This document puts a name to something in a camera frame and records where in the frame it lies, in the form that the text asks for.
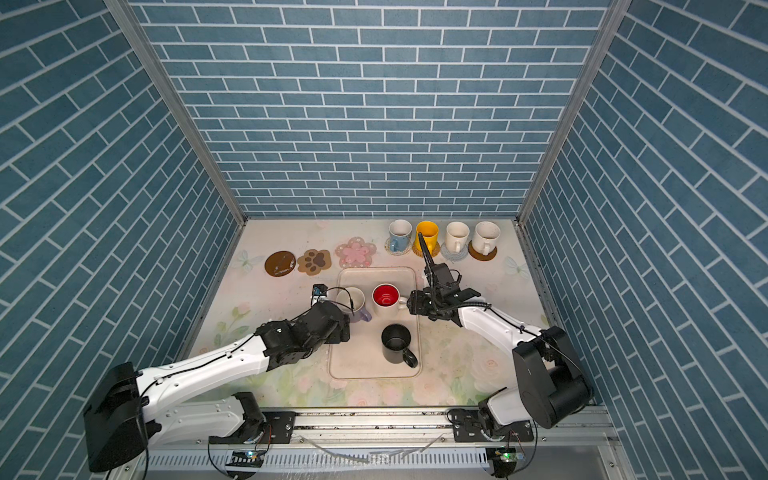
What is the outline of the light blue round coaster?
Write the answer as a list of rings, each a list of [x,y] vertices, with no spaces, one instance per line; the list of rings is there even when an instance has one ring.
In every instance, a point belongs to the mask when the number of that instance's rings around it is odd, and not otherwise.
[[[458,262],[468,256],[468,245],[465,244],[458,252],[452,251],[445,243],[440,245],[440,254],[449,262]]]

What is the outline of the cork paw print coaster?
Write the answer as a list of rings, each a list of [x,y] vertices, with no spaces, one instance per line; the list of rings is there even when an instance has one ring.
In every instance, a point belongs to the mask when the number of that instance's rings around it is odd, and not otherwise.
[[[332,267],[332,258],[328,250],[309,249],[296,261],[299,272],[308,276],[318,275]]]

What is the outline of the woven rattan round coaster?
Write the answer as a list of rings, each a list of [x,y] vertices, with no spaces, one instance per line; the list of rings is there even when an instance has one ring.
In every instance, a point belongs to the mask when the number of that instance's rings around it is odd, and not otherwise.
[[[435,245],[428,244],[428,247],[430,249],[430,255],[432,257],[436,257],[441,251],[441,247],[439,243]],[[420,243],[418,241],[415,241],[413,244],[413,252],[420,257],[423,256],[422,251],[420,249]]]

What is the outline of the pink flower coaster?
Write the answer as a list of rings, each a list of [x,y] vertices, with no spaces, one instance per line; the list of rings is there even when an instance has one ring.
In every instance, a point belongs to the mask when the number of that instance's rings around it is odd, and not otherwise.
[[[368,268],[373,264],[373,256],[376,251],[375,244],[357,236],[337,246],[335,254],[339,257],[339,265],[342,269]]]

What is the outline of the white mug purple handle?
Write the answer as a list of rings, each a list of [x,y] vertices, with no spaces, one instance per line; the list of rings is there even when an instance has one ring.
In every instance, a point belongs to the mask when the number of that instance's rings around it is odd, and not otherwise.
[[[350,322],[370,322],[371,313],[366,307],[366,297],[364,292],[352,286],[341,287],[336,301],[341,303],[350,313]]]

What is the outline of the white speckled mug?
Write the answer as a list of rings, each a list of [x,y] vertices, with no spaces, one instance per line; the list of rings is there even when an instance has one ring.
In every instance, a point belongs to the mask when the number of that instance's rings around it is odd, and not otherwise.
[[[500,235],[501,229],[496,223],[481,221],[475,226],[471,243],[477,251],[488,254],[494,247],[497,247]]]

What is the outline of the light blue mug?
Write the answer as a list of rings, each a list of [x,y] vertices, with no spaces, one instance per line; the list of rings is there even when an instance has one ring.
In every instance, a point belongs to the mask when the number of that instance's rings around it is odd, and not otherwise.
[[[389,225],[389,238],[393,250],[403,250],[410,243],[412,224],[405,219],[397,219]]]

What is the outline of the yellow mug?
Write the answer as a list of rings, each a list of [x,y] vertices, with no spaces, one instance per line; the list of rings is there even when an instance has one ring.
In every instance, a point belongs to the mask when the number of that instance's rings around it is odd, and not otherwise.
[[[428,247],[428,244],[435,245],[439,243],[438,234],[439,234],[439,227],[436,223],[432,221],[422,221],[417,225],[415,241],[418,241],[420,243],[421,251],[422,251],[422,248],[425,247],[430,255],[430,249]]]

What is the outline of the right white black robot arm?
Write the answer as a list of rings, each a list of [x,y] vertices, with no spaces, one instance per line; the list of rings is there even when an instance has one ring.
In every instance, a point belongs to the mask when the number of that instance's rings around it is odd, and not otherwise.
[[[587,406],[592,388],[562,328],[535,327],[498,311],[478,291],[463,289],[458,271],[430,257],[424,273],[427,286],[411,291],[407,299],[410,313],[451,321],[482,336],[513,360],[516,386],[478,404],[479,422],[487,437],[499,439],[519,422],[549,429]]]

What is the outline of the red mug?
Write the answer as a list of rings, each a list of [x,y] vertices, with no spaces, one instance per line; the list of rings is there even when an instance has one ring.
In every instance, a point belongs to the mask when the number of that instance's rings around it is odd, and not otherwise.
[[[373,314],[377,318],[394,319],[407,311],[407,298],[400,294],[399,289],[390,283],[376,286],[372,293]]]

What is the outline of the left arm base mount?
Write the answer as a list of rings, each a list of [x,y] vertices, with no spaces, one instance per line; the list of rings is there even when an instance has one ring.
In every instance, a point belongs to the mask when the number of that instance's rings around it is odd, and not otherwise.
[[[264,413],[263,420],[245,419],[233,433],[227,436],[210,436],[210,444],[271,443],[289,444],[297,414],[293,411]]]

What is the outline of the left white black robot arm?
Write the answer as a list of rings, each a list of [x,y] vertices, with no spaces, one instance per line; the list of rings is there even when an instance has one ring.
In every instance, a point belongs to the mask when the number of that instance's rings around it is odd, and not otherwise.
[[[295,364],[350,338],[351,311],[317,301],[292,319],[271,320],[229,345],[184,361],[107,371],[83,408],[88,466],[108,472],[138,457],[169,429],[161,414],[223,384]]]

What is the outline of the black mug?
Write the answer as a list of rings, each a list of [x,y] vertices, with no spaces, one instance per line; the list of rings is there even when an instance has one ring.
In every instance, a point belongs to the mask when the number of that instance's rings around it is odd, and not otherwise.
[[[410,350],[410,330],[402,324],[390,324],[381,334],[384,358],[392,364],[404,363],[410,368],[419,365],[416,355]]]

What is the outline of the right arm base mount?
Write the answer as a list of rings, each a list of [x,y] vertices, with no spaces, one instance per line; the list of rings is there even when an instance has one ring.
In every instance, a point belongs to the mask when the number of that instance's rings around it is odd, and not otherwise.
[[[454,441],[457,443],[534,440],[532,424],[529,421],[500,425],[484,408],[451,408],[446,412],[446,418],[452,426]]]

